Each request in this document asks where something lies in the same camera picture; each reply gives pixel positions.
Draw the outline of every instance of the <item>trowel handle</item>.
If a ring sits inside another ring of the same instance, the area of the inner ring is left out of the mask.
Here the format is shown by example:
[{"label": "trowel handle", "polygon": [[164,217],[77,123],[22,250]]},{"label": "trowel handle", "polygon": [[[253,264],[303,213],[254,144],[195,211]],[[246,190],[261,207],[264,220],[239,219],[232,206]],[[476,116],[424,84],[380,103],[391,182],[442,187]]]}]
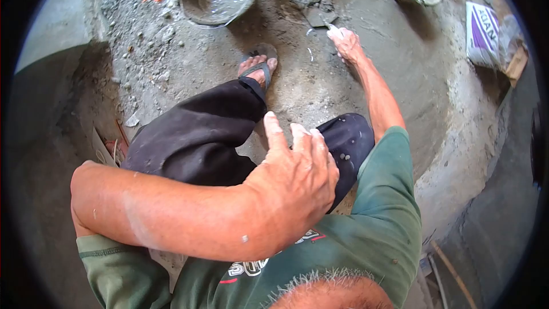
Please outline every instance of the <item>trowel handle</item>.
[{"label": "trowel handle", "polygon": [[334,24],[328,24],[328,26],[330,27],[330,31],[332,33],[339,36],[339,38],[343,38],[343,33],[338,29],[338,27],[336,27]]}]

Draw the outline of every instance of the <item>pants leg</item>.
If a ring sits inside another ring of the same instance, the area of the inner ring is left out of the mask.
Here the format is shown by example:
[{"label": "pants leg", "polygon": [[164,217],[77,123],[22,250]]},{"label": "pants leg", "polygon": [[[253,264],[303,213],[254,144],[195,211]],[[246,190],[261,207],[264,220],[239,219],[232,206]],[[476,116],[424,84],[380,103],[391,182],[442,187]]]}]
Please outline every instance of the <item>pants leg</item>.
[{"label": "pants leg", "polygon": [[[264,93],[254,79],[231,80],[182,101],[142,127],[121,167],[194,185],[241,184],[256,164],[235,148],[266,111]],[[330,213],[356,182],[374,146],[373,130],[357,113],[343,114],[318,129],[340,173]]]},{"label": "pants leg", "polygon": [[231,80],[142,127],[121,168],[194,185],[241,184],[256,165],[234,148],[266,112],[264,93],[254,79]]},{"label": "pants leg", "polygon": [[374,148],[374,131],[358,113],[344,113],[317,128],[339,168],[334,203],[327,212],[330,213],[356,183],[360,165]]}]

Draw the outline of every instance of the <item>green t-shirt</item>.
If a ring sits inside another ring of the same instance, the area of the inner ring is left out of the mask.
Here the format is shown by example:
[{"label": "green t-shirt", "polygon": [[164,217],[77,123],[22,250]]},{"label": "green t-shirt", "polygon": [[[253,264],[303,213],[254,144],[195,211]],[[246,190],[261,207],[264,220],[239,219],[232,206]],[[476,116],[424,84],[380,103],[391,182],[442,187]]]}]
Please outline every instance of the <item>green t-shirt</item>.
[{"label": "green t-shirt", "polygon": [[100,235],[76,242],[105,308],[257,309],[293,286],[324,276],[370,277],[400,308],[421,249],[412,171],[408,133],[391,127],[360,167],[351,215],[324,216],[299,241],[266,260],[189,258],[173,294],[168,272],[145,249]]}]

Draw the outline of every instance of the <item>flip-flop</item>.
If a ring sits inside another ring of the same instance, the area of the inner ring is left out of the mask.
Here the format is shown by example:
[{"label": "flip-flop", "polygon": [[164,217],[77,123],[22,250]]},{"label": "flip-flop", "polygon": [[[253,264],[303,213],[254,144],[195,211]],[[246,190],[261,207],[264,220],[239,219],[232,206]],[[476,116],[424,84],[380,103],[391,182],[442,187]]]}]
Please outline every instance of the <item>flip-flop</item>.
[{"label": "flip-flop", "polygon": [[[258,43],[253,47],[249,48],[248,50],[244,51],[242,55],[242,60],[240,62],[242,63],[246,61],[248,58],[250,57],[253,58],[254,56],[257,56],[257,55],[267,55],[267,60],[269,60],[270,58],[278,59],[278,54],[274,46],[267,43]],[[257,65],[251,66],[250,68],[242,72],[240,76],[241,77],[248,76],[257,70],[263,70],[263,72],[265,73],[265,91],[266,91],[267,88],[269,87],[269,84],[271,83],[271,75],[272,75],[269,70],[269,66],[267,65],[267,62],[260,62]]]}]

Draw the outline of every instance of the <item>cement bag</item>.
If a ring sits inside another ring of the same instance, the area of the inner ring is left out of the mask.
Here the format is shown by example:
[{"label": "cement bag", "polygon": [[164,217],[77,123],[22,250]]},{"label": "cement bag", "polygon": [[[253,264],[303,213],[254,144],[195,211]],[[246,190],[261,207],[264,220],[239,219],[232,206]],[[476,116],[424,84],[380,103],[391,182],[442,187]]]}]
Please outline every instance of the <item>cement bag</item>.
[{"label": "cement bag", "polygon": [[498,19],[491,8],[467,2],[467,57],[479,66],[501,69]]}]

